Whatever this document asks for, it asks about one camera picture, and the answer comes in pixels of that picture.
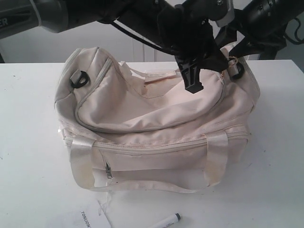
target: table surface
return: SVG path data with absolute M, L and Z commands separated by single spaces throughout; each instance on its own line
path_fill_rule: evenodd
M 242 161 L 196 194 L 111 194 L 113 228 L 145 228 L 173 213 L 172 228 L 292 228 L 304 224 L 304 74 L 289 60 L 249 61 L 261 97 Z M 130 63 L 139 70 L 175 63 Z M 79 188 L 53 107 L 63 64 L 1 64 L 0 227 L 42 228 L 106 193 Z

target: marker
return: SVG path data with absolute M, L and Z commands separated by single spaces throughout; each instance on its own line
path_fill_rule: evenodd
M 171 215 L 170 217 L 165 218 L 163 221 L 160 221 L 149 228 L 166 228 L 174 223 L 177 223 L 178 221 L 180 221 L 180 219 L 181 216 L 179 214 Z

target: paper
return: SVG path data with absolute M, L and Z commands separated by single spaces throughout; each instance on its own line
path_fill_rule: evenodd
M 60 215 L 49 221 L 47 228 L 111 228 L 98 201 Z

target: zipper pull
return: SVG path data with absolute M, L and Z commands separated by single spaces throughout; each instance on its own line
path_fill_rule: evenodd
M 105 172 L 106 172 L 106 175 L 107 175 L 108 179 L 113 178 L 112 173 L 111 173 L 111 167 L 108 165 L 108 163 L 106 164 Z

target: robotic arm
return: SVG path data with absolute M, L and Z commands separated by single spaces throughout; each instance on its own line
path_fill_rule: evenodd
M 245 38 L 230 55 L 241 57 L 286 46 L 287 23 L 304 11 L 303 0 L 253 0 L 234 10 L 232 0 L 0 0 L 0 38 L 42 26 L 58 33 L 93 21 L 112 24 L 127 35 L 175 56 L 186 90 L 203 89 L 201 69 L 221 72 L 228 61 L 220 47 Z M 209 19 L 221 27 L 214 39 Z M 126 31 L 119 21 L 154 44 Z

